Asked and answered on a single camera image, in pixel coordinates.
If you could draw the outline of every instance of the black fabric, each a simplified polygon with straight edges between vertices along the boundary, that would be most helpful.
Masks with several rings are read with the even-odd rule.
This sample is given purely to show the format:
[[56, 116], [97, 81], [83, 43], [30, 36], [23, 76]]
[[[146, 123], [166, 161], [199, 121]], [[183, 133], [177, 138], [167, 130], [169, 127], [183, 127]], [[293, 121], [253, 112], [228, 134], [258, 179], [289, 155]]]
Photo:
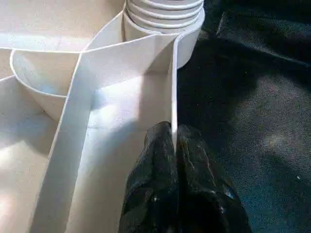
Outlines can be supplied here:
[[176, 153], [182, 232], [251, 233], [231, 180], [196, 129], [184, 125], [178, 128]]
[[218, 33], [206, 30], [178, 71], [178, 123], [202, 131], [254, 233], [308, 233], [311, 28], [297, 12], [311, 11], [270, 2], [220, 4]]

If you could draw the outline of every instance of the white compartment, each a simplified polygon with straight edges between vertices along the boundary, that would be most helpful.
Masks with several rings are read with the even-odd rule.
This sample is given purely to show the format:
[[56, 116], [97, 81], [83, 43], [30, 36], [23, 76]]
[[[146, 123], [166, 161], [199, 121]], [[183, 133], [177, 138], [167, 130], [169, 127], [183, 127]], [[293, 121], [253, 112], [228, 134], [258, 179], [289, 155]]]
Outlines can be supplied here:
[[76, 67], [78, 53], [14, 50], [11, 67], [17, 80], [58, 121]]
[[0, 45], [81, 51], [122, 9], [125, 0], [4, 0]]
[[24, 233], [57, 125], [14, 76], [0, 80], [0, 113], [0, 232]]
[[115, 233], [147, 129], [176, 122], [173, 39], [159, 35], [81, 55], [31, 233]]

